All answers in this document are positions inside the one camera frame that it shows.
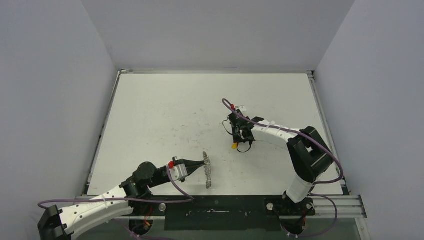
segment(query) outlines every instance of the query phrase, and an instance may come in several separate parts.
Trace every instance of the black cable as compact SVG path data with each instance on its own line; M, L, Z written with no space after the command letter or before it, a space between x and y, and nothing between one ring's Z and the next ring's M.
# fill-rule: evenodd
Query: black cable
M300 223L304 218L306 218L306 216L314 209L314 207L311 207L310 209L308 209L306 212L303 213L303 215L299 218L299 220L297 220L297 222L294 225L297 225L298 223Z
M237 152L239 153L242 153L242 154L247 153L251 148L252 148L252 142L249 142L249 148L246 151L240 151L239 144L237 143Z
M226 131L229 135L231 135L231 136L235 136L236 134L232 134L232 133L231 133L231 132L229 132L229 131L227 130L227 128L225 127L224 122L226 122L226 121L228 121L228 118L227 118L226 120L222 121L222 126L224 127L225 131Z
M274 207L272 209L272 212L275 214L275 216L277 217L277 220L279 221L280 224L284 224L283 221L280 219L280 215L278 213L278 211L276 210L276 208ZM307 214L310 212L310 210L306 213L304 213L302 216L300 216L300 218L296 221L295 224L293 225L297 225L298 223L300 223L304 218L306 218Z

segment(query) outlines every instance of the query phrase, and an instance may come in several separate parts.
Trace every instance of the screw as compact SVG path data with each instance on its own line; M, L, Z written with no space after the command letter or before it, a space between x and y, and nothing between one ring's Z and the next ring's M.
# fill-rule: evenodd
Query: screw
M272 211L272 210L274 209L274 204L272 204L272 203L268 203L268 204L266 205L266 209L268 209L269 211Z
M159 204L159 211L163 212L167 209L167 205L165 203Z

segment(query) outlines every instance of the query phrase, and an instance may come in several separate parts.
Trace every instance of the white ring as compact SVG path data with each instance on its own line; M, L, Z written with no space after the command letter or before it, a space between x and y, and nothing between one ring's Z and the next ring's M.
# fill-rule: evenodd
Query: white ring
M271 121L271 122L268 124L268 126L266 126L266 128L265 128L265 132L266 132L266 131L268 131L268 129L271 127L271 125L274 125L274 124L276 124L276 122L275 122L275 121Z
M101 197L103 198L103 202L104 202L104 205L106 206L106 209L108 209L109 207L108 207L108 203L106 202L105 196L103 196L102 194Z
M277 133L275 134L275 136L277 137L278 133L281 131L281 126L278 128Z

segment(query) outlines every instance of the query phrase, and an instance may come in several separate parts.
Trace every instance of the small object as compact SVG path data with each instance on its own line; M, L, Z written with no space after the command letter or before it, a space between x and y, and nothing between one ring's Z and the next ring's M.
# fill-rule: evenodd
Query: small object
M274 209L274 204L272 204L271 202L270 202L270 203L268 203L268 204L266 205L266 209L268 209L269 211L272 211L272 210Z
M163 212L167 209L167 205L165 203L159 204L159 211Z
M211 169L211 160L208 157L208 154L206 152L203 152L203 161L205 163L204 165L204 174L206 175L206 189L209 189L212 187L212 169Z
M169 169L172 169L174 167L174 162L173 161L170 161L169 164L168 164L168 166L169 166Z

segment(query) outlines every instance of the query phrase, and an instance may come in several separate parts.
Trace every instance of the metal frame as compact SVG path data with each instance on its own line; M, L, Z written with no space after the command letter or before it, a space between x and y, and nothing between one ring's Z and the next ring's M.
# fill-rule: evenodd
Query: metal frame
M115 93L118 88L119 80L121 77L121 74L307 74L309 78L310 87L313 93L313 96L315 98L315 103L318 107L318 112L321 118L321 121L324 126L325 135L328 139L328 146L331 149L332 153L338 158L338 154L336 151L336 147L333 141L333 137L330 131L330 128L328 126L327 118L324 114L323 106L321 104L319 94L315 85L315 79L314 74L312 71L304 71L304 70L293 70L293 71L286 71L286 70L275 70L275 69L244 69L244 68L210 68L210 69L160 69L160 68L144 68L144 69L122 69L117 72L116 81L113 87L113 92L110 97L109 102L109 108L107 110L107 114L104 120L103 127L101 129L100 138L96 147L95 155L91 164L90 168L90 174L87 179L86 186L84 188L84 194L82 196L77 196L76 199L88 199L91 198L91 196L87 196L88 187L90 186L90 182L94 173L94 169L96 167L97 158L99 155L100 147L102 145L103 140L103 134L106 130L106 126L108 124L109 115L111 113L112 105L115 98ZM346 182L341 183L342 186L346 187ZM354 218L356 221L356 226L358 228L359 235L362 240L370 240L370 234L368 232L368 227L366 224L366 218L367 214L365 212L365 207L362 203L361 196L354 196L354 195L337 195L337 196L328 196L332 200L335 201L337 205L338 210L338 218ZM315 211L316 215L311 216L310 218L316 218L316 219L322 219L322 218L334 218L334 207L333 205L326 199L319 198L319 197L312 197L314 198L315 203ZM290 219L290 217L281 217L282 219ZM123 220L136 220L136 219L144 219L144 216L125 216L125 217L119 217L118 219ZM165 219L164 216L150 216L147 217L148 220L155 220L155 219Z
M364 219L367 213L364 208L360 195L343 196L343 195L330 195L328 196L337 205L337 218L339 219ZM90 199L92 196L79 196L76 199ZM333 219L335 217L335 210L333 204L325 198L318 196L310 196L313 199L316 215L308 216L309 219ZM298 219L299 216L280 216L280 219ZM121 216L116 219L122 220L144 220L144 215L138 216ZM147 220L164 220L165 216L147 216ZM361 221L361 228L364 228L365 222Z

